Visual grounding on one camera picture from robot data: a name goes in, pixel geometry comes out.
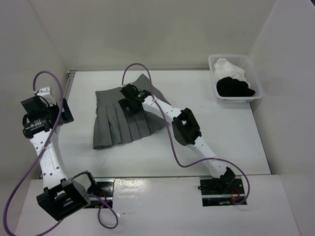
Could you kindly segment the grey pleated skirt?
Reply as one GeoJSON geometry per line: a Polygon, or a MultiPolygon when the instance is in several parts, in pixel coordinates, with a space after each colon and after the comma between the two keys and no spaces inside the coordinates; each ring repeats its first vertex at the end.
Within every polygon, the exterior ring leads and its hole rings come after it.
{"type": "Polygon", "coordinates": [[[96,91],[93,149],[106,149],[150,136],[165,127],[162,118],[141,111],[126,117],[119,104],[120,88],[96,91]]]}

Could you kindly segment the black skirt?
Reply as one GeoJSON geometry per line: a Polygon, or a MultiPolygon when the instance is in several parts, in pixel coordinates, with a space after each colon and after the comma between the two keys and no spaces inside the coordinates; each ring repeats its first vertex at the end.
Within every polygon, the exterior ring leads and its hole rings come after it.
{"type": "Polygon", "coordinates": [[[220,79],[216,85],[218,94],[222,97],[252,97],[255,91],[247,82],[225,77],[220,79]]]}

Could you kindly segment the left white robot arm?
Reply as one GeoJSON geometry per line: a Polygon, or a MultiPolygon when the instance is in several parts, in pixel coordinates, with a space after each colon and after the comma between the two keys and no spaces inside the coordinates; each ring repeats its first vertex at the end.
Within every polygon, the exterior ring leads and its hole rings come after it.
{"type": "Polygon", "coordinates": [[[43,193],[36,199],[39,206],[56,221],[90,205],[90,196],[97,193],[98,184],[91,179],[81,184],[68,177],[58,146],[57,128],[74,121],[67,101],[60,109],[41,96],[21,102],[26,110],[23,134],[30,140],[39,156],[43,175],[43,193]]]}

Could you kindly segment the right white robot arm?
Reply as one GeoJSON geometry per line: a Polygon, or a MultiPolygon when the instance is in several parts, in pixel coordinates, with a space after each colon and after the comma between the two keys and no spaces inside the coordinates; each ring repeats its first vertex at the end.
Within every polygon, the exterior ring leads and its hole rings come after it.
{"type": "Polygon", "coordinates": [[[175,161],[180,167],[188,168],[204,163],[214,179],[214,189],[219,194],[227,193],[233,187],[236,175],[226,165],[227,161],[217,158],[207,145],[200,126],[189,108],[175,108],[147,90],[138,90],[133,84],[122,87],[120,92],[124,97],[119,100],[119,104],[126,116],[146,111],[164,120],[175,161]],[[199,159],[191,164],[181,164],[175,153],[174,140],[192,150],[199,159]]]}

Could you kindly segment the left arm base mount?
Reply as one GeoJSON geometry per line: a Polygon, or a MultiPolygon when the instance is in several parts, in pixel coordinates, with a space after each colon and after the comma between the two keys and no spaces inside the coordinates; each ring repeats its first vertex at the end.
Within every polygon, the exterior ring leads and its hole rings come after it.
{"type": "Polygon", "coordinates": [[[110,207],[113,206],[114,179],[95,178],[96,186],[92,186],[87,176],[79,176],[74,180],[83,185],[89,194],[94,194],[105,200],[110,207]]]}

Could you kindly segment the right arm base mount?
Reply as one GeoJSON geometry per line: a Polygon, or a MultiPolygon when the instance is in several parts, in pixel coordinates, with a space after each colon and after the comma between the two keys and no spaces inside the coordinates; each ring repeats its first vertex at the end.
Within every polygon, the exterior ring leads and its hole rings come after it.
{"type": "Polygon", "coordinates": [[[219,191],[212,178],[200,179],[198,190],[201,192],[203,207],[219,207],[234,205],[233,201],[241,202],[245,197],[245,190],[241,178],[236,178],[227,190],[219,191]]]}

